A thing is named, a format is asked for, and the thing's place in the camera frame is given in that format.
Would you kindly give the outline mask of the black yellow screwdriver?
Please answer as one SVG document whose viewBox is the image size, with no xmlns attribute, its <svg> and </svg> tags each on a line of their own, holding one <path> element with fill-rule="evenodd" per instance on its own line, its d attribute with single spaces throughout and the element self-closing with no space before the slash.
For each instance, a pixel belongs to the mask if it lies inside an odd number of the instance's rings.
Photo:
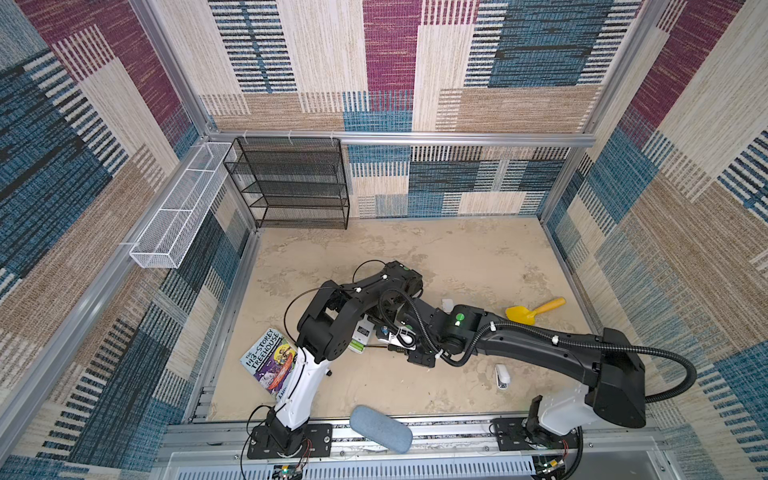
<svg viewBox="0 0 768 480">
<path fill-rule="evenodd" d="M 397 353 L 406 353 L 409 351 L 408 348 L 397 345 L 397 344 L 391 344 L 391 343 L 381 343 L 381 344 L 373 344 L 373 345 L 366 345 L 364 347 L 365 351 L 368 350 L 374 350 L 374 349 L 383 349 L 390 352 L 397 352 Z"/>
</svg>

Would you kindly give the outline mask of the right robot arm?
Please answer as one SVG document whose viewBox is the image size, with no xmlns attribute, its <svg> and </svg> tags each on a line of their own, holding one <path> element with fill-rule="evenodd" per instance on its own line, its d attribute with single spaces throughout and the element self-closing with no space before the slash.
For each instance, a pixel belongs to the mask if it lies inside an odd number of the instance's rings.
<svg viewBox="0 0 768 480">
<path fill-rule="evenodd" d="M 521 361 L 577 381 L 563 394 L 532 400 L 525 428 L 529 438 L 537 441 L 563 437 L 596 420 L 643 428 L 648 404 L 685 393 L 697 379 L 695 365 L 684 356 L 632 345 L 622 332 L 611 328 L 600 335 L 569 334 L 512 322 L 466 305 L 445 313 L 397 289 L 386 290 L 377 309 L 389 329 L 414 329 L 415 351 L 428 367 L 442 360 L 461 368 L 472 356 L 486 355 Z M 680 365 L 683 379 L 662 392 L 647 393 L 643 356 Z"/>
</svg>

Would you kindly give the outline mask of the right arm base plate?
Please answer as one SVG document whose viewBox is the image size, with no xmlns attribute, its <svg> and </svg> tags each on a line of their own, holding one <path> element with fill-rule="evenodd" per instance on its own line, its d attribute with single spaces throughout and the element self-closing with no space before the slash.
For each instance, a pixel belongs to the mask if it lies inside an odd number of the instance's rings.
<svg viewBox="0 0 768 480">
<path fill-rule="evenodd" d="M 489 432 L 500 451 L 571 450 L 579 446 L 581 435 L 576 429 L 567 435 L 552 433 L 534 421 L 522 417 L 498 417 L 491 420 Z"/>
</svg>

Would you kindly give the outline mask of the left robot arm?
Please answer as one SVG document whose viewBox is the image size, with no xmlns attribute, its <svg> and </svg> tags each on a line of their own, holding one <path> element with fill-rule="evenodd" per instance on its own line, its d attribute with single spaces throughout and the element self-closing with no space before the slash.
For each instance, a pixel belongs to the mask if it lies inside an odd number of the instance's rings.
<svg viewBox="0 0 768 480">
<path fill-rule="evenodd" d="M 407 352 L 421 346 L 411 305 L 422 291 L 418 272 L 391 261 L 368 278 L 329 280 L 312 289 L 296 336 L 268 329 L 240 359 L 275 399 L 265 419 L 248 430 L 248 457 L 293 457 L 309 450 L 312 402 L 331 363 L 346 351 L 362 352 L 372 337 Z"/>
</svg>

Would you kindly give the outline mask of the red remote battery cover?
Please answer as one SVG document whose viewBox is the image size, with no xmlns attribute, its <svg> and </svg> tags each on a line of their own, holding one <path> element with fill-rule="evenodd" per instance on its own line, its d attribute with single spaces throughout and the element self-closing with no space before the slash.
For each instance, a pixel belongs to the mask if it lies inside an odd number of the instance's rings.
<svg viewBox="0 0 768 480">
<path fill-rule="evenodd" d="M 452 299 L 443 299 L 441 302 L 441 309 L 447 314 L 450 314 L 453 311 L 454 306 L 455 304 Z"/>
</svg>

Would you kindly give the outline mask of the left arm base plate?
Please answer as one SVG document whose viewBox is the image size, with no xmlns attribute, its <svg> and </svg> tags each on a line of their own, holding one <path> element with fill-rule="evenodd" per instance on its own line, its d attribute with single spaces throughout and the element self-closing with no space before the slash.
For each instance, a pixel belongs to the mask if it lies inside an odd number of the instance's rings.
<svg viewBox="0 0 768 480">
<path fill-rule="evenodd" d="M 330 423 L 306 423 L 296 430 L 274 423 L 270 426 L 253 427 L 246 448 L 248 460 L 298 459 L 330 456 L 333 426 Z"/>
</svg>

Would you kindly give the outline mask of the red remote control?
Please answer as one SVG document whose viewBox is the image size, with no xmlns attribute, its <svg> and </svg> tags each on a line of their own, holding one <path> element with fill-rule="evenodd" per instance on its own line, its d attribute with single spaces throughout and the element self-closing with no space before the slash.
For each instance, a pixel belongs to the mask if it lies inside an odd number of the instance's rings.
<svg viewBox="0 0 768 480">
<path fill-rule="evenodd" d="M 368 345 L 374 331 L 375 331 L 374 324 L 367 319 L 362 319 L 355 326 L 350 343 L 353 341 L 356 341 L 366 346 Z M 364 350 L 362 353 L 358 353 L 350 347 L 350 344 L 348 346 L 348 349 L 357 354 L 362 354 L 365 351 Z"/>
</svg>

